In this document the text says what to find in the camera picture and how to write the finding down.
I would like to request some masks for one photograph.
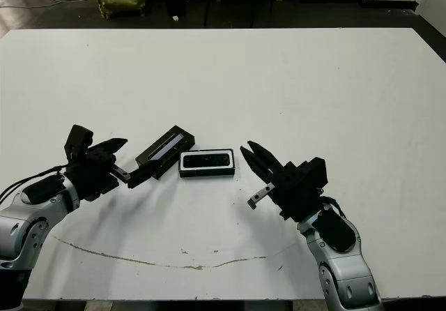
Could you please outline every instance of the rectangular black case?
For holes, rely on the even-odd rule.
[[[190,166],[186,166],[185,159],[191,156],[199,158],[191,161]],[[236,172],[234,152],[232,149],[206,149],[181,152],[180,160],[178,161],[178,171],[180,177],[234,175]]]
[[[149,160],[161,160],[159,170],[153,175],[159,179],[180,158],[181,151],[187,151],[195,145],[195,138],[190,133],[178,126],[174,126],[161,138],[154,142],[148,149],[135,159],[138,166]]]

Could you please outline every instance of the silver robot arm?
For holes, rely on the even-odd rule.
[[[356,242],[345,252],[330,247],[312,226],[320,212],[298,224],[306,237],[319,269],[319,280],[329,311],[383,311],[375,280],[361,253],[361,238],[356,227],[342,218],[355,232]]]
[[[0,194],[1,204],[24,183],[56,173],[18,192],[12,204],[0,211],[0,310],[21,308],[29,276],[49,231],[78,209],[81,200],[96,200],[116,188],[118,179],[134,188],[160,168],[159,160],[151,160],[127,173],[115,165],[114,155],[126,139],[113,138],[90,147],[92,142],[93,132],[74,125],[65,145],[67,165],[18,181]]]
[[[25,188],[14,196],[10,206],[0,211],[0,310],[20,309],[29,276],[49,231],[79,208],[79,197],[70,180],[61,174],[45,180],[54,178],[60,180],[64,189],[48,200],[32,204],[26,194],[29,188]]]
[[[384,310],[374,278],[361,253],[361,238],[337,202],[321,196],[328,183],[325,161],[314,158],[296,167],[282,166],[271,152],[255,142],[241,147],[251,170],[266,186],[252,196],[252,209],[265,196],[280,207],[280,215],[298,223],[318,266],[329,311]]]

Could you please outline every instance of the white table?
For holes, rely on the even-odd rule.
[[[33,30],[0,40],[0,186],[66,161],[76,123],[125,169],[172,125],[234,148],[233,179],[125,186],[51,231],[26,298],[322,298],[238,147],[325,158],[383,298],[445,295],[446,65],[412,29]]]

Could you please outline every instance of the floor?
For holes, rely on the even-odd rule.
[[[269,0],[213,0],[208,28],[412,27],[446,61],[446,38],[408,9],[361,8],[357,3],[301,3]],[[39,6],[50,0],[0,0],[0,6]],[[167,15],[164,0],[149,0],[146,15],[120,15],[104,20],[95,0],[58,3],[46,8],[0,8],[0,37],[11,29],[201,29],[205,0],[188,0],[178,22]]]

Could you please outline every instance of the electronic device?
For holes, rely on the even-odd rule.
[[[232,149],[181,152],[178,170],[181,177],[234,175],[234,152]]]
[[[178,126],[174,126],[148,149],[137,156],[139,166],[151,160],[159,160],[160,167],[153,177],[159,179],[167,170],[175,165],[180,158],[181,151],[187,151],[195,145],[195,138]]]

